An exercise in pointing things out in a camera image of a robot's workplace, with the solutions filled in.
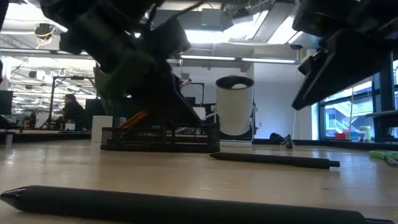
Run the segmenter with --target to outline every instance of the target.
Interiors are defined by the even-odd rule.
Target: white wall
[[[173,69],[179,75],[180,68]],[[256,138],[268,139],[275,132],[286,136],[293,135],[294,114],[294,139],[317,139],[318,130],[317,110],[308,106],[300,111],[292,108],[292,102],[297,94],[304,75],[297,71],[296,65],[255,63],[247,73],[240,72],[238,68],[207,68],[187,67],[184,73],[189,73],[193,82],[205,83],[205,103],[216,103],[215,82],[228,75],[241,75],[253,78],[254,101],[259,111],[256,113]],[[197,103],[201,102],[201,86],[189,85],[182,89],[184,96],[194,96]]]
[[[267,139],[271,133],[278,133],[283,137],[294,134],[294,139],[313,139],[311,106],[300,111],[291,106],[304,80],[297,66],[255,63],[254,79],[254,101],[259,108],[256,125],[260,127],[256,138]]]
[[[246,76],[245,72],[241,72],[239,68],[207,68],[186,67],[182,68],[184,73],[189,73],[192,82],[205,84],[204,103],[216,103],[216,80],[228,75]],[[173,68],[174,74],[179,76],[181,68]],[[201,102],[201,86],[189,85],[181,89],[184,96],[194,96],[197,102]]]

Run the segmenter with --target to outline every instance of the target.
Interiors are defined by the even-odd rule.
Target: computer monitor
[[[0,90],[0,114],[11,115],[13,91]]]

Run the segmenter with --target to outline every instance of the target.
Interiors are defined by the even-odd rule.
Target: black mesh desk organizer
[[[139,128],[120,128],[126,118],[114,118],[113,128],[102,128],[101,149],[140,152],[219,152],[219,124],[191,127],[161,122]]]

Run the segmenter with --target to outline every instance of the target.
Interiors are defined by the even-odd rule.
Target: black marker
[[[22,187],[4,192],[1,200],[25,212],[146,224],[394,224],[390,221],[368,220],[353,211],[63,187]]]
[[[267,164],[292,165],[297,167],[329,169],[330,167],[340,167],[340,162],[328,159],[292,157],[292,156],[271,156],[258,154],[242,154],[229,152],[216,152],[210,154],[211,157],[219,160],[238,161],[238,162],[261,162]]]

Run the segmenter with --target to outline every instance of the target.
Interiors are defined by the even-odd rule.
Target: wooden desk
[[[60,133],[60,131],[51,130],[28,130],[24,129],[22,133],[18,129],[9,130],[14,132],[13,142],[46,142],[46,141],[64,141],[77,139],[91,139],[91,133]],[[6,134],[0,129],[0,144],[5,143]]]
[[[370,159],[363,151],[297,147],[288,153],[341,162],[340,168],[319,170],[217,161],[208,154],[100,151],[99,145],[84,140],[14,144],[10,151],[1,147],[0,191],[54,185],[340,208],[398,222],[398,168]],[[259,154],[286,154],[279,146],[255,149]],[[0,203],[0,223],[110,222],[22,213]]]

